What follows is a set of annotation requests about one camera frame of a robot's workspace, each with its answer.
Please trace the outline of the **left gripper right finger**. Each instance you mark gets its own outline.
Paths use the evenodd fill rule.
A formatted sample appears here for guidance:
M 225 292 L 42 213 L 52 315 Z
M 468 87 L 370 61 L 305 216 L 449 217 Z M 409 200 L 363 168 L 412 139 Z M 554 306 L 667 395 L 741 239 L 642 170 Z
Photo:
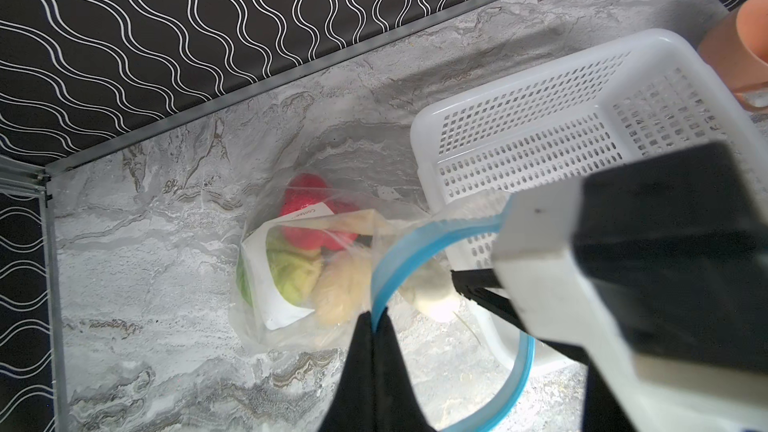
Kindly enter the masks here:
M 434 431 L 419 407 L 387 310 L 373 335 L 373 371 L 377 431 Z

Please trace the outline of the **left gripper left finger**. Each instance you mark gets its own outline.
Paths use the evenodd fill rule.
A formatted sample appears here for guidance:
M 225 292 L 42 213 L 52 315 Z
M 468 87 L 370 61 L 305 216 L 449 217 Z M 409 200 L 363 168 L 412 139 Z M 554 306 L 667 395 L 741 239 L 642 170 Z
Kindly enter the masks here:
M 356 322 L 343 371 L 320 431 L 374 431 L 375 386 L 371 313 Z

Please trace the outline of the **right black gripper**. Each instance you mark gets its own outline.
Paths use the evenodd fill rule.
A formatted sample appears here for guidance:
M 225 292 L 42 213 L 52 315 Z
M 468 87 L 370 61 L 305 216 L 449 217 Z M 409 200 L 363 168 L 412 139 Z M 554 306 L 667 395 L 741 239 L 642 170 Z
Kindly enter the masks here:
M 461 290 L 460 293 L 491 314 L 500 317 L 522 332 L 528 333 L 511 302 L 507 298 L 488 290 L 488 288 L 499 289 L 502 287 L 493 269 L 453 270 L 451 277 L 457 290 L 485 288 L 465 289 Z M 548 340 L 543 340 L 542 343 L 573 361 L 583 365 L 590 364 L 587 353 L 581 347 Z M 583 432 L 635 431 L 599 370 L 593 364 L 587 368 L 581 430 Z

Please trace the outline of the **yellow potato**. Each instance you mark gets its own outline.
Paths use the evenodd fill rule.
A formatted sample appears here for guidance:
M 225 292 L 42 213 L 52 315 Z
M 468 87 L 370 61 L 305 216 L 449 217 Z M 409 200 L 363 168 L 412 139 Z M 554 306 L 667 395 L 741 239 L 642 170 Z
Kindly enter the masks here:
M 336 326 L 369 310 L 372 273 L 369 248 L 355 247 L 335 253 L 312 291 L 316 320 L 323 326 Z

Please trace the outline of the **green cabbage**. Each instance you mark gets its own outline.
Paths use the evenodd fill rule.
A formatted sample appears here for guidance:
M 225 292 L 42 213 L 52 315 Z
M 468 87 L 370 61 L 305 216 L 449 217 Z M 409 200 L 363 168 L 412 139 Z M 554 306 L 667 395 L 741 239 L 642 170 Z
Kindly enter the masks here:
M 323 266 L 320 249 L 305 250 L 290 244 L 280 230 L 271 230 L 265 245 L 245 244 L 236 267 L 235 283 L 243 300 L 253 306 L 244 260 L 253 259 L 258 252 L 266 253 L 273 282 L 280 295 L 293 306 L 308 304 Z

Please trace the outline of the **clear zip top bag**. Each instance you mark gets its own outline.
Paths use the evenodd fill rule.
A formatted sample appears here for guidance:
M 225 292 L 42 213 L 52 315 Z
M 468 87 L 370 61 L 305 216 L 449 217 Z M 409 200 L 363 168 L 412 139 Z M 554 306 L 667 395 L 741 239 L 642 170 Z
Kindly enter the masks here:
M 457 307 L 459 243 L 498 233 L 508 193 L 486 190 L 430 215 L 303 173 L 252 202 L 229 310 L 253 352 L 346 347 L 325 431 L 426 431 L 388 314 L 395 296 L 425 314 Z

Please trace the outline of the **red strawberry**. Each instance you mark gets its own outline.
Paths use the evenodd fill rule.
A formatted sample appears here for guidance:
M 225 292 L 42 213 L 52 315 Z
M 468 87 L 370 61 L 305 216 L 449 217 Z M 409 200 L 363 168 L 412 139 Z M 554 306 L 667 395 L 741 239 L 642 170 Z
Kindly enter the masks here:
M 302 210 L 310 205 L 316 205 L 315 203 L 288 203 L 286 202 L 281 207 L 281 216 L 286 216 L 289 213 L 293 213 Z M 340 201 L 332 201 L 330 204 L 330 210 L 335 214 L 358 211 L 359 208 L 353 204 Z M 302 250 L 317 250 L 326 248 L 331 251 L 341 251 L 345 246 L 353 243 L 358 234 L 351 232 L 339 232 L 333 231 L 332 234 L 314 230 L 314 229 L 300 229 L 293 227 L 285 227 L 282 229 L 284 238 L 292 246 Z
M 280 214 L 287 215 L 311 205 L 324 202 L 328 197 L 328 184 L 315 174 L 302 173 L 295 176 L 283 194 Z

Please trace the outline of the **white plastic perforated basket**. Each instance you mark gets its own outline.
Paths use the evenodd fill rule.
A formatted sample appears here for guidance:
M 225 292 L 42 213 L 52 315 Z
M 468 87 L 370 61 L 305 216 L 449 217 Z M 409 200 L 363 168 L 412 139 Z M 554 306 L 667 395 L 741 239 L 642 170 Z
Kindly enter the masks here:
M 410 140 L 427 203 L 514 193 L 649 156 L 727 142 L 767 203 L 767 142 L 695 49 L 650 29 L 423 109 Z

